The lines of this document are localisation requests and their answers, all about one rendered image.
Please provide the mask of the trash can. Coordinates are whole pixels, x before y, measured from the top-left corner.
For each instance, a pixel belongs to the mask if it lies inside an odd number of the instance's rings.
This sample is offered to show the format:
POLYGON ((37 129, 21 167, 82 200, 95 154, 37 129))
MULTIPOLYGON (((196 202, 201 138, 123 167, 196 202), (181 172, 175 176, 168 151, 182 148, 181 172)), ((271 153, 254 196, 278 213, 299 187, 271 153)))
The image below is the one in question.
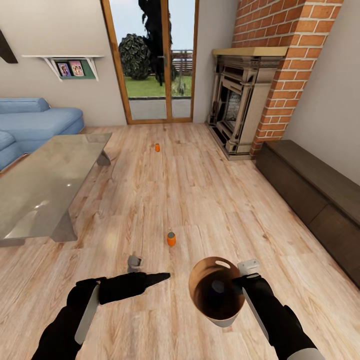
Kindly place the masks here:
POLYGON ((221 328, 229 327, 244 306, 244 294, 236 295, 232 279, 241 277, 239 269, 229 260, 210 256, 200 260, 192 269, 188 280, 188 291, 196 309, 212 323, 221 328), (217 264, 216 261, 227 263, 230 268, 217 264), (225 285, 225 295, 221 308, 212 309, 208 302, 208 291, 213 280, 220 280, 225 285))

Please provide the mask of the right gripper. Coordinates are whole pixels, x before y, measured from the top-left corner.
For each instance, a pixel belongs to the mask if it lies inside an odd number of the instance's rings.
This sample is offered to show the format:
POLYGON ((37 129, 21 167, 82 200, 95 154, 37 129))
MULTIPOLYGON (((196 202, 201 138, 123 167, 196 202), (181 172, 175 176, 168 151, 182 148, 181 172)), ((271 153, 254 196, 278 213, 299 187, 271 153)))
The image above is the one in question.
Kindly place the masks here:
POLYGON ((243 277, 234 278, 231 280, 234 292, 237 296, 244 294, 243 293, 243 286, 244 286, 243 282, 245 280, 245 277, 247 277, 247 275, 243 276, 243 277))

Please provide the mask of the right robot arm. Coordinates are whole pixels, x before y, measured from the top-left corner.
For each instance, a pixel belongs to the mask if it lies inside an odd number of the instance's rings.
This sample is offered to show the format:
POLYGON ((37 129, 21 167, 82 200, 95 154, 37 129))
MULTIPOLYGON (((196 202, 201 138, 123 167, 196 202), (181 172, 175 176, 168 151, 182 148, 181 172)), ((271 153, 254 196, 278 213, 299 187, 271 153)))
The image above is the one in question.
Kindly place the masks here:
POLYGON ((279 360, 326 360, 312 340, 303 332, 299 318, 287 305, 274 297, 269 283, 258 273, 248 270, 260 267, 251 259, 237 264, 240 277, 231 280, 237 296, 243 295, 260 328, 279 360))

